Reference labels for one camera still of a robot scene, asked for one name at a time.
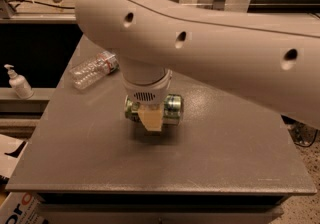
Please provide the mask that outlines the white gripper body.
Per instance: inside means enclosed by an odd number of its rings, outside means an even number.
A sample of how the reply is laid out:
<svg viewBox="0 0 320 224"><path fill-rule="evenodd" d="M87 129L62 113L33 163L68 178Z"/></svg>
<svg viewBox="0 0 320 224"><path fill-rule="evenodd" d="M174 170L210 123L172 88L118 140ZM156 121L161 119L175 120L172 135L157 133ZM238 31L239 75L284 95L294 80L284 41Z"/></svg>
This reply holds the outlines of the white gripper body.
<svg viewBox="0 0 320 224"><path fill-rule="evenodd" d="M172 71L167 70L165 75L156 82L146 85L139 85L126 78L123 84L130 100L145 105L161 104L168 94L172 79Z"/></svg>

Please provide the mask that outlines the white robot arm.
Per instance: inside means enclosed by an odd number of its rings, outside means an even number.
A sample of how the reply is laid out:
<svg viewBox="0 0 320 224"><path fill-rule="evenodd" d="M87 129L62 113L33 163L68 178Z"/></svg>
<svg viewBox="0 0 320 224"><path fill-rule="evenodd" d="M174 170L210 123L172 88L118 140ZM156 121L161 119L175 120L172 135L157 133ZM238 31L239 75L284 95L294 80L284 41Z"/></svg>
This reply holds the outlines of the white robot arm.
<svg viewBox="0 0 320 224"><path fill-rule="evenodd" d="M205 10L176 0L77 0L77 23L114 52L129 97L162 102L177 72L320 128L320 26L309 15Z"/></svg>

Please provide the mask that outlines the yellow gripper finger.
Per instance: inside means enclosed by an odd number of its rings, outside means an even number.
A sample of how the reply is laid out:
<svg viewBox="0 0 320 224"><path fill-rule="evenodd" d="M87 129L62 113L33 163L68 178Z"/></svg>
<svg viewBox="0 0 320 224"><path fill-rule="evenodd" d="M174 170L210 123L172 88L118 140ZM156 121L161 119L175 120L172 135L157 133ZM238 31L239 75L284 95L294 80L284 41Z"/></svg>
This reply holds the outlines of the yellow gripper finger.
<svg viewBox="0 0 320 224"><path fill-rule="evenodd" d="M160 132L163 125L164 107L162 104L145 105L138 108L138 116L148 131Z"/></svg>

